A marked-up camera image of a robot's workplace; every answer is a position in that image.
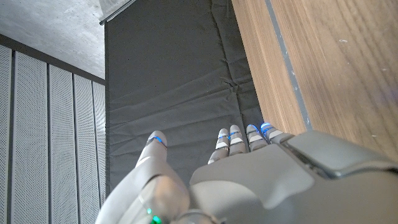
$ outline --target wooden table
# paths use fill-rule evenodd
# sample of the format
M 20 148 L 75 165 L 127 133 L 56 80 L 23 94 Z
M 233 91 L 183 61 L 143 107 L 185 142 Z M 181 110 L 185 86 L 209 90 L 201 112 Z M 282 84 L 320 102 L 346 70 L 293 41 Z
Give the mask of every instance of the wooden table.
M 232 2 L 265 121 L 398 162 L 397 1 Z

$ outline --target concrete ceiling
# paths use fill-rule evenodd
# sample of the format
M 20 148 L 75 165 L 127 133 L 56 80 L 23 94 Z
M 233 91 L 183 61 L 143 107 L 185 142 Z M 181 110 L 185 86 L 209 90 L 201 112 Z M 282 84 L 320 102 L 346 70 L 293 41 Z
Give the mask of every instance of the concrete ceiling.
M 105 18 L 126 0 L 0 0 L 0 34 L 105 78 Z

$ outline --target black cloth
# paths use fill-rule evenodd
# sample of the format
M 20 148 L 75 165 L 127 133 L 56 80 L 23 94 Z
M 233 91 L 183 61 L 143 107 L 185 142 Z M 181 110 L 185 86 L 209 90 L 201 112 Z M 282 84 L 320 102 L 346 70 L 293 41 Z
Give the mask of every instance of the black cloth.
M 111 190 L 155 130 L 188 184 L 221 128 L 262 123 L 230 0 L 137 0 L 105 29 Z

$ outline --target perforated wall panel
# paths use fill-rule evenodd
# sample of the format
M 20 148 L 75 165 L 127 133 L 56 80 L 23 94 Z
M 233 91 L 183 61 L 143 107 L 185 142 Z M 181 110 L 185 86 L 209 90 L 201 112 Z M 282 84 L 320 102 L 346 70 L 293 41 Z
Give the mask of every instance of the perforated wall panel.
M 78 223 L 72 73 L 50 65 L 52 223 Z
M 11 223 L 48 223 L 47 65 L 16 52 Z
M 91 81 L 75 75 L 75 110 L 81 223 L 94 223 L 100 209 Z
M 7 220 L 11 49 L 0 45 L 0 223 Z
M 101 204 L 105 201 L 105 86 L 93 82 L 94 111 L 97 134 L 99 192 Z

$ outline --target robotic hand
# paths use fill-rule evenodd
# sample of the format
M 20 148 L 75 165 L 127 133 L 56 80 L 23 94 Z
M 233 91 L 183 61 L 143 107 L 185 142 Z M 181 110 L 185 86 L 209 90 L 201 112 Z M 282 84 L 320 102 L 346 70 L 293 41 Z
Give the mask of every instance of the robotic hand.
M 398 223 L 398 165 L 328 134 L 221 129 L 187 188 L 154 131 L 96 223 Z

